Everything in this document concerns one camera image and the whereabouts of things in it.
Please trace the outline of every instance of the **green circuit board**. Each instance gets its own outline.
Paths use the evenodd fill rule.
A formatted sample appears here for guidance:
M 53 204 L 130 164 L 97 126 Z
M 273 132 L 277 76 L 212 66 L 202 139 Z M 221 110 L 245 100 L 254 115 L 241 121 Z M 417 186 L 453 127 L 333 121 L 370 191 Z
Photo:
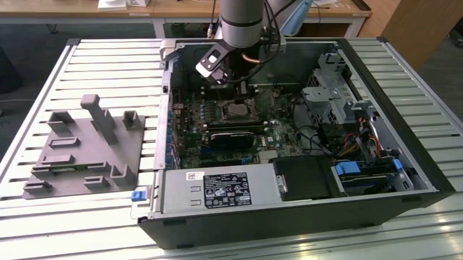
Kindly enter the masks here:
M 260 94 L 244 103 L 249 114 L 242 118 L 253 124 L 261 124 L 262 131 L 253 135 L 252 146 L 246 149 L 216 151 L 209 146 L 209 138 L 214 132 L 209 132 L 204 125 L 229 124 L 225 132 L 244 131 L 245 127 L 233 127 L 233 122 L 226 118 L 226 105 L 233 100 L 204 101 L 189 99 L 184 103 L 181 111 L 177 111 L 178 151 L 181 168 L 217 167 L 230 165 L 246 165 L 261 163 L 258 153 L 272 151 L 277 157 L 302 154 L 300 140 L 290 120 L 289 112 L 292 103 L 285 96 L 278 96 L 270 89 L 261 89 Z

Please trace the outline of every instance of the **power supply label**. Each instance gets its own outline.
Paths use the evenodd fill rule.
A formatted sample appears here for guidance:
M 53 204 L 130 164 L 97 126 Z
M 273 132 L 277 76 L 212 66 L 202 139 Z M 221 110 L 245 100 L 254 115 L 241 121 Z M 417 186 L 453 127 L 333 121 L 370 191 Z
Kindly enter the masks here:
M 208 209 L 250 205 L 246 173 L 204 175 L 204 204 Z

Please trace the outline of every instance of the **slotted metal table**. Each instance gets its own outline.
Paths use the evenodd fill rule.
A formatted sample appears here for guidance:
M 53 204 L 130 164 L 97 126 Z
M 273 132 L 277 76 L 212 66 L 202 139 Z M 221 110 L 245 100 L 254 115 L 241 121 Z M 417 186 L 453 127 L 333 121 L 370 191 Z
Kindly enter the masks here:
M 21 199 L 54 110 L 73 118 L 82 94 L 113 116 L 146 116 L 138 188 L 153 180 L 161 92 L 160 40 L 81 40 L 66 45 L 0 164 L 0 259 L 433 259 L 463 253 L 463 127 L 387 42 L 349 40 L 457 193 L 380 226 L 202 248 L 162 250 L 136 225 L 148 204 L 130 192 Z M 366 95 L 353 82 L 360 95 Z

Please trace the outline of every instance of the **copper pipe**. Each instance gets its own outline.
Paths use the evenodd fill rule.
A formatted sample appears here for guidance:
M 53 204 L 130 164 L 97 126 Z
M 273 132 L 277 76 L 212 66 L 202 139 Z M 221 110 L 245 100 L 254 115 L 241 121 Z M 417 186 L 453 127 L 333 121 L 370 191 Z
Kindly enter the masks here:
M 241 54 L 241 57 L 248 63 L 260 64 L 260 60 L 256 60 L 254 58 L 249 58 L 245 53 Z

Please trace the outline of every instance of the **floor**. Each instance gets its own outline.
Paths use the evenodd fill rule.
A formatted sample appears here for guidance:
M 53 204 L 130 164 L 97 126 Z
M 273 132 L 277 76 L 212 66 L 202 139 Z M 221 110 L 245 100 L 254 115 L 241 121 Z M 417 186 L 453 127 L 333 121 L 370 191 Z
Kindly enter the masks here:
M 69 38 L 153 38 L 149 24 L 58 25 L 52 35 L 44 25 L 0 25 L 0 47 L 21 77 L 20 89 L 0 94 L 0 158 L 20 128 L 48 74 Z M 444 40 L 427 61 L 420 76 L 463 119 L 463 48 Z

